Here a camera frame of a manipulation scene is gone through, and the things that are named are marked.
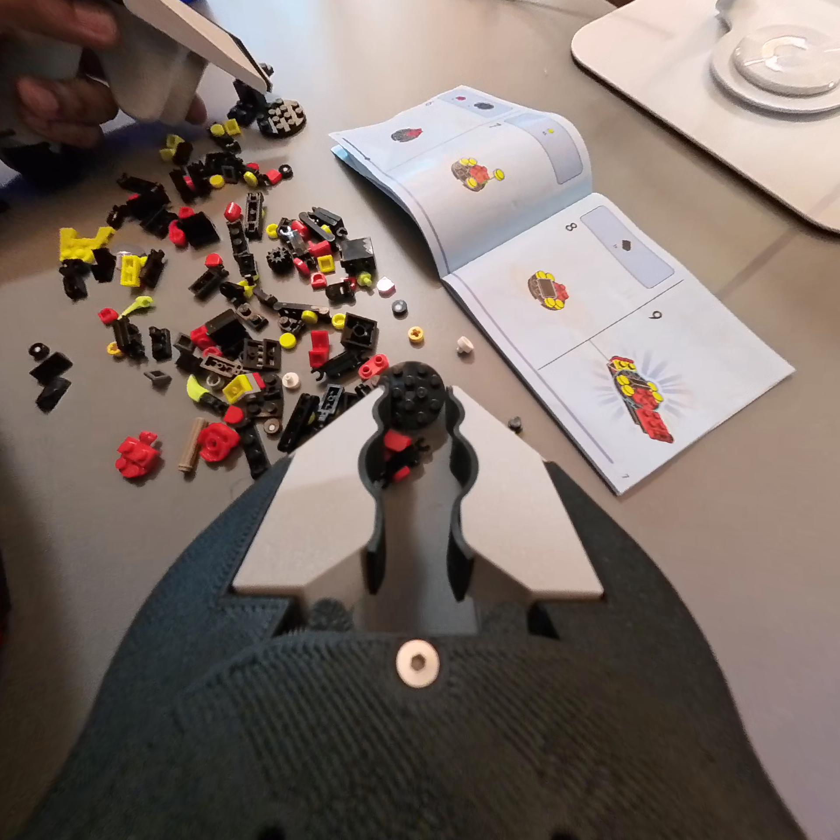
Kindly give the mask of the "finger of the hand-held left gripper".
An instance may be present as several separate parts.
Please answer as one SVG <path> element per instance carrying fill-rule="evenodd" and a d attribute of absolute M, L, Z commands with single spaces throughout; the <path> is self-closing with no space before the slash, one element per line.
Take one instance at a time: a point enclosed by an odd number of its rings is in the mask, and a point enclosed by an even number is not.
<path fill-rule="evenodd" d="M 146 24 L 210 64 L 260 92 L 272 90 L 269 75 L 244 44 L 214 21 L 181 1 L 123 1 Z"/>

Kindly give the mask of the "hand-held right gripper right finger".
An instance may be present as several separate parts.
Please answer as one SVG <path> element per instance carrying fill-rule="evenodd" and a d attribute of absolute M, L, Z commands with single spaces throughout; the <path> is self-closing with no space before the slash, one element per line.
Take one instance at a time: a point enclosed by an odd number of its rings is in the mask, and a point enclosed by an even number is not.
<path fill-rule="evenodd" d="M 541 455 L 458 386 L 448 389 L 459 486 L 448 581 L 457 601 L 597 600 L 603 586 Z"/>

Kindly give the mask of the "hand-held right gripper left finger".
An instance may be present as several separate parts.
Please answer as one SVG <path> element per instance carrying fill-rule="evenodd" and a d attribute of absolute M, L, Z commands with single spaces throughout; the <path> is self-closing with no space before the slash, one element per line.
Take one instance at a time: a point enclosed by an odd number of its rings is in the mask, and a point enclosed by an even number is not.
<path fill-rule="evenodd" d="M 381 385 L 282 462 L 286 472 L 233 580 L 245 595 L 359 601 L 385 576 Z"/>

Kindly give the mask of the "black studded lego plate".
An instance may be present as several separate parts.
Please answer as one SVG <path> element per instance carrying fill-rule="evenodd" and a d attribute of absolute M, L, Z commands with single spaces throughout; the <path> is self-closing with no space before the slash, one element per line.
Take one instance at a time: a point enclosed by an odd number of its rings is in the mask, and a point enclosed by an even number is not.
<path fill-rule="evenodd" d="M 236 120 L 241 127 L 248 127 L 255 121 L 263 119 L 269 108 L 266 96 L 244 81 L 234 79 L 233 85 L 237 93 L 237 101 L 228 111 L 227 117 Z"/>

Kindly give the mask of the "pile of lego pieces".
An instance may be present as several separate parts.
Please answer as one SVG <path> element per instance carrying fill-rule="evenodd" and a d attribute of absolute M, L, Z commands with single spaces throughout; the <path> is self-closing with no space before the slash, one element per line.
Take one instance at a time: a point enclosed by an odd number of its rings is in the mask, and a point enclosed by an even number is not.
<path fill-rule="evenodd" d="M 65 293 L 73 301 L 87 297 L 88 277 L 99 283 L 118 277 L 121 287 L 132 291 L 126 309 L 105 308 L 98 314 L 113 332 L 108 352 L 113 358 L 156 363 L 169 361 L 176 353 L 176 366 L 188 375 L 188 395 L 220 418 L 215 423 L 239 432 L 237 448 L 257 479 L 270 466 L 256 428 L 258 420 L 264 421 L 267 435 L 280 435 L 279 451 L 289 454 L 368 393 L 390 363 L 383 353 L 375 352 L 376 321 L 332 312 L 329 306 L 284 302 L 260 285 L 250 244 L 263 235 L 275 244 L 266 253 L 274 275 L 295 270 L 312 288 L 324 289 L 333 303 L 351 299 L 371 279 L 371 269 L 350 268 L 349 276 L 326 283 L 333 258 L 350 256 L 352 242 L 346 238 L 342 218 L 324 208 L 316 206 L 299 219 L 266 224 L 265 188 L 291 178 L 293 172 L 287 164 L 263 170 L 258 163 L 244 161 L 237 142 L 242 128 L 234 119 L 212 125 L 209 133 L 218 150 L 193 161 L 191 144 L 169 135 L 161 156 L 173 165 L 170 176 L 182 206 L 174 206 L 163 184 L 123 174 L 118 185 L 128 193 L 125 201 L 112 208 L 107 223 L 93 236 L 62 227 L 58 261 Z M 231 276 L 223 257 L 208 251 L 221 238 L 213 220 L 196 210 L 194 202 L 239 183 L 248 187 L 243 201 L 228 203 L 224 210 L 238 273 Z M 162 248 L 139 253 L 111 248 L 114 235 L 128 219 L 147 235 L 166 238 L 179 251 L 207 251 L 203 273 L 187 289 L 196 301 L 220 295 L 227 303 L 224 311 L 175 340 L 170 330 L 151 325 L 149 353 L 132 316 L 154 306 L 150 293 L 169 263 Z"/>

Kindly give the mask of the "red black lego claw assembly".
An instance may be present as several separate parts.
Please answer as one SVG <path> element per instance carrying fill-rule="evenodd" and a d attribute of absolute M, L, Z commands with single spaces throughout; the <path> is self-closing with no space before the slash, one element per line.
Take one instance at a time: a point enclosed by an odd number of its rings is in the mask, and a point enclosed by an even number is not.
<path fill-rule="evenodd" d="M 382 488 L 407 478 L 411 469 L 418 466 L 430 451 L 423 437 L 416 440 L 390 429 L 384 436 L 384 467 L 378 477 Z"/>

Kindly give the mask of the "red rounded lego plate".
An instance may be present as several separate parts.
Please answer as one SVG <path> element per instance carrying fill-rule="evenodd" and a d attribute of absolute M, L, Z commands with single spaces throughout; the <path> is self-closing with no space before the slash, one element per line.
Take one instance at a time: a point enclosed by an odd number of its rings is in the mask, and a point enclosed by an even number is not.
<path fill-rule="evenodd" d="M 239 432 L 225 423 L 206 425 L 196 438 L 198 454 L 209 464 L 225 461 L 239 444 Z"/>

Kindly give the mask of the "small black lego plate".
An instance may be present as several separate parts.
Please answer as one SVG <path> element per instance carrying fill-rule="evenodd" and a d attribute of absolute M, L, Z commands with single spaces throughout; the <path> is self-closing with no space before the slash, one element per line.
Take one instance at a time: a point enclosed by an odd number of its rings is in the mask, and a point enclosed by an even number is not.
<path fill-rule="evenodd" d="M 48 386 L 67 373 L 71 367 L 72 361 L 66 355 L 57 351 L 46 356 L 29 372 L 29 375 L 41 386 Z"/>

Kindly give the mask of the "person's left hand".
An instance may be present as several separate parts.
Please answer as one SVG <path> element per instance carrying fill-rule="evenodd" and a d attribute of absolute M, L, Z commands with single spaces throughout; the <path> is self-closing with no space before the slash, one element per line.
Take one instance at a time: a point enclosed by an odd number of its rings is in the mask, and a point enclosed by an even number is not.
<path fill-rule="evenodd" d="M 2 1 L 4 35 L 27 34 L 87 49 L 119 42 L 113 14 L 100 2 Z M 88 76 L 67 80 L 19 77 L 17 110 L 29 129 L 60 144 L 89 149 L 102 138 L 102 125 L 119 114 L 111 89 Z"/>

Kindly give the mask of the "instruction booklet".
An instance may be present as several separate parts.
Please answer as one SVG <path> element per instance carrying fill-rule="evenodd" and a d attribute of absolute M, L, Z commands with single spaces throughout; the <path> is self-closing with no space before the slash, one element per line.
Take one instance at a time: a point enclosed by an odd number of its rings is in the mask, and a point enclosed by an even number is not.
<path fill-rule="evenodd" d="M 331 139 L 616 495 L 794 374 L 595 191 L 559 114 L 461 86 Z"/>

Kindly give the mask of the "white tray with disc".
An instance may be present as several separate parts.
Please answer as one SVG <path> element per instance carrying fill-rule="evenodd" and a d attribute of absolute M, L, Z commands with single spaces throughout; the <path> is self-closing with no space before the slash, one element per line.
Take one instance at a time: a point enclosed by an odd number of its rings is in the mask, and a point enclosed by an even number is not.
<path fill-rule="evenodd" d="M 839 230 L 838 2 L 639 1 L 572 56 L 825 230 Z"/>

